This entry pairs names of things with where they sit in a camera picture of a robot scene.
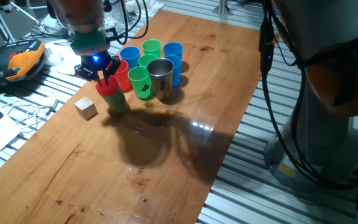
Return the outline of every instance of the wooden tabletop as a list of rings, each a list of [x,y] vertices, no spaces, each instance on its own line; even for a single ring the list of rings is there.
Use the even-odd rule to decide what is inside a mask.
[[[0,223],[196,221],[260,78],[259,32],[160,11],[127,46],[147,39],[183,44],[182,89],[126,93],[118,116],[88,82],[0,168]]]

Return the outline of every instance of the stacked cups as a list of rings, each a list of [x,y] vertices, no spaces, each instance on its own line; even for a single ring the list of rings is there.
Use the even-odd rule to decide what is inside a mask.
[[[137,47],[121,50],[123,60],[116,76],[124,91],[132,84],[139,99],[149,100],[156,96],[164,100],[169,97],[172,87],[179,86],[183,46],[177,42],[166,44],[163,47],[165,58],[161,58],[161,47],[158,40],[146,40],[142,44],[143,56]]]

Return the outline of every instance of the green cup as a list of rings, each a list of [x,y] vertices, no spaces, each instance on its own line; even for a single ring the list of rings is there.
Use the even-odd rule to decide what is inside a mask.
[[[147,64],[149,62],[151,62],[152,60],[157,59],[157,58],[158,57],[156,55],[152,55],[152,54],[143,55],[140,57],[138,63],[140,66],[147,67]]]
[[[161,42],[158,40],[146,40],[143,42],[142,48],[145,55],[154,54],[161,57]]]
[[[146,67],[139,66],[131,69],[128,73],[128,78],[139,99],[146,100],[152,96],[152,81]]]

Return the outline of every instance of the blue cup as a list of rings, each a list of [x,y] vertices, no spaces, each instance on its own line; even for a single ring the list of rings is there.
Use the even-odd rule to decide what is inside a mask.
[[[140,58],[140,50],[137,47],[126,47],[119,53],[121,58],[128,62],[129,70],[137,67],[137,61]]]
[[[170,42],[168,44],[165,44],[163,51],[165,56],[175,55],[180,57],[181,59],[181,55],[183,53],[183,46],[182,44],[179,44],[177,42]]]
[[[172,86],[178,86],[180,84],[181,58],[176,55],[168,55],[165,58],[173,63]]]

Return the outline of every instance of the cup rim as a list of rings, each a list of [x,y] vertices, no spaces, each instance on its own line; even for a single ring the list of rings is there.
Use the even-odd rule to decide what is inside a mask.
[[[139,48],[137,48],[137,47],[134,47],[134,46],[129,46],[129,47],[125,47],[125,48],[123,48],[123,49],[119,52],[119,55],[120,55],[120,56],[121,56],[121,52],[122,52],[123,50],[125,50],[125,49],[137,49],[137,50],[138,50],[138,52],[139,52],[139,54],[138,54],[138,55],[136,55],[135,57],[126,58],[126,59],[134,59],[134,58],[136,58],[136,57],[140,56],[140,49],[139,49]]]
[[[142,69],[142,68],[146,69],[146,68],[143,67],[143,66],[138,66],[138,67],[132,68],[132,69],[128,72],[128,78],[129,78],[129,80],[131,80],[131,81],[133,81],[133,82],[141,82],[141,81],[144,81],[144,80],[148,79],[148,78],[149,78],[149,73],[147,72],[147,69],[146,69],[147,75],[146,75],[146,77],[143,78],[143,79],[135,80],[135,79],[133,79],[133,78],[131,78],[131,77],[129,76],[129,75],[131,74],[131,71],[134,71],[135,69],[136,69],[136,70]]]
[[[125,72],[125,70],[127,70],[127,69],[129,68],[129,64],[128,64],[127,61],[125,61],[124,59],[120,59],[120,61],[121,61],[121,63],[124,63],[125,67],[124,67],[124,69],[122,69],[122,71],[119,71],[119,70],[117,69],[116,73],[119,73],[119,74]]]
[[[164,47],[163,47],[163,49],[162,49],[162,50],[164,51],[164,53],[165,53],[165,47],[166,47],[168,44],[178,44],[178,45],[180,46],[180,48],[181,48],[181,49],[180,49],[178,52],[176,52],[176,53],[171,53],[171,52],[169,52],[170,54],[177,54],[177,53],[183,51],[183,45],[182,45],[181,43],[179,43],[179,42],[169,42],[169,43],[165,44]]]
[[[145,42],[143,42],[143,43],[142,43],[142,49],[143,49],[143,50],[145,50],[145,49],[144,49],[144,44],[145,44],[146,42],[148,42],[148,41],[157,41],[157,42],[160,44],[160,46],[159,46],[159,47],[157,47],[157,48],[156,48],[156,49],[154,49],[154,50],[160,49],[160,48],[161,48],[161,46],[162,46],[161,41],[156,40],[156,39],[150,39],[150,40],[146,40]]]
[[[179,60],[180,60],[180,63],[179,63],[177,66],[175,66],[175,63],[173,63],[173,62],[170,60],[170,61],[172,62],[172,64],[173,64],[173,68],[177,68],[177,67],[179,67],[179,66],[181,65],[182,59],[181,59],[180,57],[178,57],[178,56],[176,56],[176,55],[167,55],[167,56],[165,56],[164,58],[166,58],[166,59],[169,60],[169,57],[179,58]]]
[[[169,72],[167,72],[167,73],[165,73],[165,74],[163,74],[163,75],[157,75],[157,74],[153,74],[153,73],[149,72],[149,65],[150,65],[152,62],[156,61],[156,60],[168,60],[169,62],[172,63],[172,69],[171,69]],[[169,73],[173,72],[173,69],[174,69],[174,68],[175,68],[175,66],[174,66],[174,64],[173,64],[173,62],[172,62],[171,60],[169,60],[169,59],[167,59],[167,58],[156,58],[156,59],[152,60],[151,62],[149,62],[149,64],[147,64],[146,70],[147,70],[147,73],[148,73],[149,75],[151,75],[151,76],[164,77],[165,75],[168,75]]]
[[[143,66],[143,65],[140,64],[140,59],[141,59],[142,57],[151,56],[151,55],[155,56],[155,58],[154,58],[153,60],[155,60],[155,59],[158,58],[158,56],[155,55],[155,54],[145,54],[145,55],[141,56],[141,57],[137,60],[137,63],[139,64],[139,66]]]

